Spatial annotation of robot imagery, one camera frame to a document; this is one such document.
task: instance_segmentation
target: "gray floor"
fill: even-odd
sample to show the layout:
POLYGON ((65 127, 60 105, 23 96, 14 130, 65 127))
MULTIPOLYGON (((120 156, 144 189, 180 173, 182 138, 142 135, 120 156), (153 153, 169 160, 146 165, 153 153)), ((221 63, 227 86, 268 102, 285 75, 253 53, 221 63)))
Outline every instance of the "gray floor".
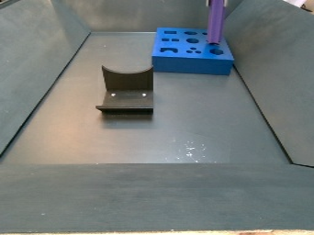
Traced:
POLYGON ((236 72, 154 73, 154 114, 102 116, 100 66, 150 64, 153 33, 94 33, 1 157, 2 164, 285 164, 236 72))

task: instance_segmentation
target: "purple object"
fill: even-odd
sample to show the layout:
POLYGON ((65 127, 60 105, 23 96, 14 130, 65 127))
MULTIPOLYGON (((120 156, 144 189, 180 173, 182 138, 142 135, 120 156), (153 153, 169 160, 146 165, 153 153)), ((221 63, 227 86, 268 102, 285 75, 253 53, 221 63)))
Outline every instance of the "purple object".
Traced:
POLYGON ((206 42, 219 44, 224 21, 224 0, 211 0, 206 42))

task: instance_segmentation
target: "small hole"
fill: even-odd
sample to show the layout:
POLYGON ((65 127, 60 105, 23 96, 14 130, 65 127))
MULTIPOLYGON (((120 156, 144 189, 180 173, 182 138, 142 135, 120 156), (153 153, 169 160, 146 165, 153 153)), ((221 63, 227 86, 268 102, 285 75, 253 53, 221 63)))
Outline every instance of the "small hole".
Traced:
POLYGON ((164 31, 164 34, 176 34, 176 31, 164 31))
POLYGON ((221 55, 223 54, 223 50, 220 50, 220 49, 211 49, 209 52, 215 55, 221 55))
POLYGON ((196 35, 197 34, 196 32, 190 32, 190 31, 186 31, 184 33, 188 34, 188 35, 196 35))
POLYGON ((188 43, 198 43, 198 41, 196 39, 186 39, 188 43))

